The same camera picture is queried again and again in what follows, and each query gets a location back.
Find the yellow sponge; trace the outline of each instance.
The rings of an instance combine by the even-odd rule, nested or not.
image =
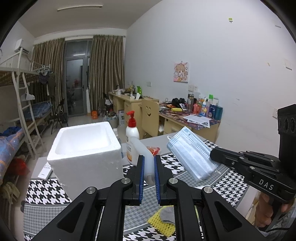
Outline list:
[[[161,234],[166,237],[170,237],[175,232],[175,226],[170,223],[162,222],[159,216],[160,211],[165,207],[167,206],[162,207],[151,218],[149,218],[148,223],[155,227]]]

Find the houndstooth tablecloth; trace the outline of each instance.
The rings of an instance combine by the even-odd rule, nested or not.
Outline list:
[[[205,143],[210,148],[217,146],[210,141],[205,141]],[[209,179],[197,183],[173,154],[161,156],[161,161],[165,167],[172,170],[175,177],[186,182],[189,186],[211,185],[234,207],[238,205],[247,190],[247,184],[243,182],[243,177],[224,165],[221,165]],[[130,167],[131,165],[123,167],[124,175]],[[25,240],[31,240],[70,202],[70,198],[56,178],[30,180],[24,208]],[[155,186],[149,186],[145,183],[142,205],[140,207],[126,207],[123,240],[175,241],[175,235],[166,237],[147,223],[148,218],[159,208],[155,196]]]

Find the blue face mask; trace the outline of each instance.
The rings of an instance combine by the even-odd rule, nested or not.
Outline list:
[[[220,165],[211,160],[211,149],[187,127],[170,139],[167,148],[197,182],[209,178]]]

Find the ceiling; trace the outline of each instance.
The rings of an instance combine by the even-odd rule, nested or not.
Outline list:
[[[38,0],[20,19],[34,36],[75,29],[128,29],[140,16],[161,0]],[[78,8],[57,12],[74,5],[102,4],[95,9]]]

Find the white foam box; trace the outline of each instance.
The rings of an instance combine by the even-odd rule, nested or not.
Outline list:
[[[47,161],[72,200],[88,187],[123,178],[121,148],[109,122],[60,129]]]

